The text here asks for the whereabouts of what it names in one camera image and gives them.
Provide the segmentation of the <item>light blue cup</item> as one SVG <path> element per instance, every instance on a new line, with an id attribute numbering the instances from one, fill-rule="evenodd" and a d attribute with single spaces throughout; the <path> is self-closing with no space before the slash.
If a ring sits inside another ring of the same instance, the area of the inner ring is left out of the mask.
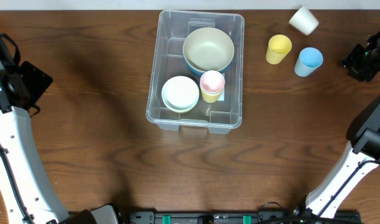
<path id="1" fill-rule="evenodd" d="M 307 77 L 323 63 L 321 51 L 313 47 L 304 48 L 296 61 L 294 72 L 300 77 Z"/>

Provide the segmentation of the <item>cream cup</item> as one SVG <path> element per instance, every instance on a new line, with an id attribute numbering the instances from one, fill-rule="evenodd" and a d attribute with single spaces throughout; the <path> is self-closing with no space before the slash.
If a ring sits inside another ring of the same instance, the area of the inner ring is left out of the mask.
<path id="1" fill-rule="evenodd" d="M 289 24 L 304 35 L 310 35 L 319 25 L 317 18 L 302 6 L 289 20 Z"/>

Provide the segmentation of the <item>yellow cup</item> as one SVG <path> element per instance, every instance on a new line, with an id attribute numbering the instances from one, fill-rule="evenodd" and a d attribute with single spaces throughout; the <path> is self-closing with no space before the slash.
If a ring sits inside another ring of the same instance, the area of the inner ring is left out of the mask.
<path id="1" fill-rule="evenodd" d="M 291 40 L 282 34 L 270 38 L 267 46 L 266 60 L 273 65 L 280 63 L 292 50 Z"/>
<path id="2" fill-rule="evenodd" d="M 218 101 L 220 95 L 224 92 L 224 88 L 222 88 L 220 91 L 217 92 L 210 92 L 206 91 L 202 86 L 201 86 L 201 93 L 202 93 L 202 98 L 205 102 L 207 103 L 214 103 Z"/>

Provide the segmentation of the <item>pink cup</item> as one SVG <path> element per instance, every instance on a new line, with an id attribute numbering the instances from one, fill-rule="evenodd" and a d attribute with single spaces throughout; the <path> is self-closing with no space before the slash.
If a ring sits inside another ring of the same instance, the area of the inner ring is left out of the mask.
<path id="1" fill-rule="evenodd" d="M 207 92 L 217 93 L 224 88 L 225 78 L 222 73 L 210 70 L 201 76 L 200 86 Z"/>

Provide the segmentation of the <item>cream large bowl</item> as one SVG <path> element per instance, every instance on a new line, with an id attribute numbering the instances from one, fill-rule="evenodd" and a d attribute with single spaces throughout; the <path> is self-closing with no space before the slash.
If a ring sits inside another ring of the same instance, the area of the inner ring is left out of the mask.
<path id="1" fill-rule="evenodd" d="M 228 34 L 214 27 L 204 27 L 187 36 L 182 51 L 190 65 L 207 72 L 227 66 L 234 58 L 235 48 Z"/>

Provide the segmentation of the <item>yellow small bowl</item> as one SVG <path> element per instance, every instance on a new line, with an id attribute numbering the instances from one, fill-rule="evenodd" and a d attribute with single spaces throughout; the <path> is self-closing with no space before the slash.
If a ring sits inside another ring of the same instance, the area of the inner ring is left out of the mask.
<path id="1" fill-rule="evenodd" d="M 173 106 L 170 106 L 170 105 L 166 105 L 166 107 L 169 109 L 169 110 L 171 110 L 171 111 L 173 111 L 173 112 L 175 112 L 175 113 L 187 113 L 187 112 L 189 112 L 190 110 L 192 110 L 194 107 L 196 106 L 196 104 L 194 104 L 194 105 L 192 105 L 192 106 L 189 106 L 188 108 L 185 108 L 185 109 L 178 109 L 178 108 L 175 108 L 175 107 L 173 107 Z"/>

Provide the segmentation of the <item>white small bowl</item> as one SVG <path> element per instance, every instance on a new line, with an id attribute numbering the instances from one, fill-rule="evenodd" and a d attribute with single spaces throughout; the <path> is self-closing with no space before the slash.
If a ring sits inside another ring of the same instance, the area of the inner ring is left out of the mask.
<path id="1" fill-rule="evenodd" d="M 162 87 L 162 101 L 178 109 L 185 109 L 198 103 L 198 85 L 185 76 L 173 77 L 165 82 Z"/>

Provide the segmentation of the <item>dark blue bowl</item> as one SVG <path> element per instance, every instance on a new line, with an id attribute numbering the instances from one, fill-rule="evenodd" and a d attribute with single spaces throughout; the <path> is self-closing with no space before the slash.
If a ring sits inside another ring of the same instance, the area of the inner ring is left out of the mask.
<path id="1" fill-rule="evenodd" d="M 189 62 L 188 62 L 186 59 L 184 59 L 184 62 L 185 62 L 185 64 L 186 64 L 186 66 L 188 67 L 188 69 L 189 69 L 192 73 L 194 73 L 197 77 L 200 78 L 200 77 L 205 73 L 205 71 L 200 70 L 200 69 L 198 69 L 198 68 L 195 68 L 193 65 L 190 65 Z M 224 68 L 222 68 L 222 69 L 220 69 L 220 70 L 217 70 L 217 72 L 224 73 L 225 71 L 227 71 L 227 69 L 230 68 L 230 66 L 232 65 L 232 63 L 233 63 L 233 61 L 230 61 L 230 63 L 227 64 L 227 66 L 225 66 Z"/>

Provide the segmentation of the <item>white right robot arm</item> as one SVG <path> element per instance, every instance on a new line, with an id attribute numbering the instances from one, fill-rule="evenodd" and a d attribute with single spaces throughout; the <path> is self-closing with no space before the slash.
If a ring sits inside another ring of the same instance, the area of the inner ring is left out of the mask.
<path id="1" fill-rule="evenodd" d="M 369 82 L 380 71 L 380 31 L 358 44 L 341 61 L 349 76 Z M 347 195 L 358 182 L 380 165 L 380 95 L 350 124 L 346 148 L 324 181 L 305 198 L 299 213 L 333 218 Z"/>

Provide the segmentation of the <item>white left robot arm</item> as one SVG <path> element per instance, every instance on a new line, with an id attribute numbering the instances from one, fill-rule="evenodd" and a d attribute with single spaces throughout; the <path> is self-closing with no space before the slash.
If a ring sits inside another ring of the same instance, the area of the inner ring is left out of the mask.
<path id="1" fill-rule="evenodd" d="M 112 205 L 70 215 L 42 165 L 24 108 L 0 109 L 0 192 L 9 223 L 118 223 Z"/>

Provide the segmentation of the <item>white label in bin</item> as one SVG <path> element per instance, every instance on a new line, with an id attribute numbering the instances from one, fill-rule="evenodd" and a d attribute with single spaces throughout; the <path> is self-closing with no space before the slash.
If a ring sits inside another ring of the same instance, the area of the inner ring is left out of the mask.
<path id="1" fill-rule="evenodd" d="M 217 101 L 224 101 L 225 100 L 225 86 L 224 88 L 222 89 L 222 92 L 220 94 L 220 97 L 218 98 Z"/>

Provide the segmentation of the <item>clear plastic storage bin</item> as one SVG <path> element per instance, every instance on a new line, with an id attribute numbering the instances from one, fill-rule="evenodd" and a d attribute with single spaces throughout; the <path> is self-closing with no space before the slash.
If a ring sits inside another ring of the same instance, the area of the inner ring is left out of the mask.
<path id="1" fill-rule="evenodd" d="M 162 87 L 172 77 L 186 76 L 199 82 L 200 73 L 188 67 L 183 56 L 187 36 L 204 27 L 228 34 L 234 43 L 234 57 L 223 71 L 225 89 L 215 103 L 199 99 L 186 113 L 168 109 L 162 101 Z M 243 120 L 243 54 L 245 20 L 240 14 L 164 10 L 159 14 L 154 61 L 146 107 L 146 118 L 161 129 L 181 126 L 207 128 L 210 133 L 227 134 Z"/>

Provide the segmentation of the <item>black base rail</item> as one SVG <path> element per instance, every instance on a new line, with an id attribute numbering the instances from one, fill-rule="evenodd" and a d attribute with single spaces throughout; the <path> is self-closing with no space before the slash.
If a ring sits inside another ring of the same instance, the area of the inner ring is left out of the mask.
<path id="1" fill-rule="evenodd" d="M 331 220 L 320 217 L 295 217 L 282 209 L 258 212 L 154 212 L 139 211 L 128 215 L 129 224 L 248 224 L 248 223 L 361 223 L 358 212 L 338 212 Z"/>

